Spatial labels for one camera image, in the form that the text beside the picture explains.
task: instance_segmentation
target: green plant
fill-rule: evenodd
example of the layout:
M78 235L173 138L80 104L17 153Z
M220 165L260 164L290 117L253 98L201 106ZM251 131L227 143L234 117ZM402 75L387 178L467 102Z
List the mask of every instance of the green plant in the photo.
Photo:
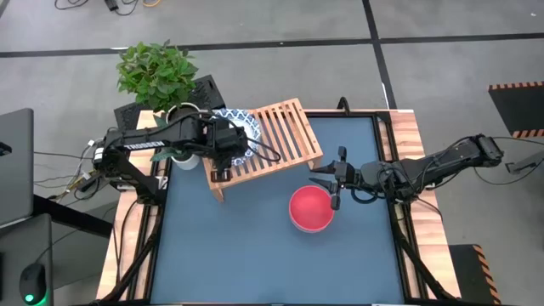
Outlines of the green plant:
M160 118L159 116L153 115L153 119L155 119L155 123L159 128L163 128L168 125L167 122L164 119ZM159 162L170 157L173 157L175 159L182 161L190 157L190 154L178 149L171 148L171 147L165 147L165 148L162 148L161 151L154 154L151 157L151 161Z
M147 46L140 42L119 54L122 63L116 66L121 74L119 92L136 94L136 103L148 105L155 112L186 102L196 87L193 78L198 68L189 62L194 57L187 50L179 52L175 46L168 47L169 43L167 40L162 46Z

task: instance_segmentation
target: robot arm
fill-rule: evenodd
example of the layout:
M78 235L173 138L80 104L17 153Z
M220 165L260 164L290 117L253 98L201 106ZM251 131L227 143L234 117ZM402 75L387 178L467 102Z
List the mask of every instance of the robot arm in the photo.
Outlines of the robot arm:
M207 113L190 113L165 127L134 131L108 131L94 152L94 168L114 182L132 185L138 203L159 204L166 200L155 177L141 173L128 161L127 153L173 147L183 152L210 158L213 161L212 181L231 179L232 158L243 156L248 148L243 127L235 127L223 118L210 118Z
M394 162L373 161L360 169L346 162L346 148L340 147L338 154L340 161L312 170L314 173L334 174L335 181L310 179L329 190L334 210L340 208L339 193L342 189L351 190L354 200L363 204L379 197L413 201L425 186L440 184L443 179L468 167L495 167L501 163L503 156L495 141L481 134L461 139L431 156ZM371 198L361 199L355 194L356 191L364 191Z

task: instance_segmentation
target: computer mouse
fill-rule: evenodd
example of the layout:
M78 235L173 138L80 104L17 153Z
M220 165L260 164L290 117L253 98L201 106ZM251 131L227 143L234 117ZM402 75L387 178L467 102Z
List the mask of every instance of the computer mouse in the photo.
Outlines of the computer mouse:
M47 284L45 267L40 263L28 265L20 274L19 292L27 305L36 305L45 298Z

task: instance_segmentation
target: blue table surface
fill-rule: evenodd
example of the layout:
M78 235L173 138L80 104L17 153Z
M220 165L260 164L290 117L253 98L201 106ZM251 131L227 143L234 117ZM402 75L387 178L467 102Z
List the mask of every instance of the blue table surface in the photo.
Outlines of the blue table surface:
M355 167L377 159L370 119L309 121L322 165L339 145ZM310 176L306 164L280 171L224 190L218 203L202 164L174 166L151 302L402 303L385 201L360 205L344 191L332 223L303 233L288 206Z

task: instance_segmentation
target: wooden rack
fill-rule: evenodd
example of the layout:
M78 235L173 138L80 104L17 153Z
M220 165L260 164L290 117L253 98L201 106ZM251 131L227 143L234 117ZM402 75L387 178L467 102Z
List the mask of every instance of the wooden rack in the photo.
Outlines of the wooden rack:
M213 170L212 161L203 159L210 190L220 202L224 201L223 189L227 187L305 162L310 168L320 166L323 152L298 99L290 99L249 112L255 116L261 127L261 142L279 152L281 160L270 162L253 155L243 165L231 168L232 179L229 182L214 183L210 176ZM259 146L258 153L273 158L263 146Z

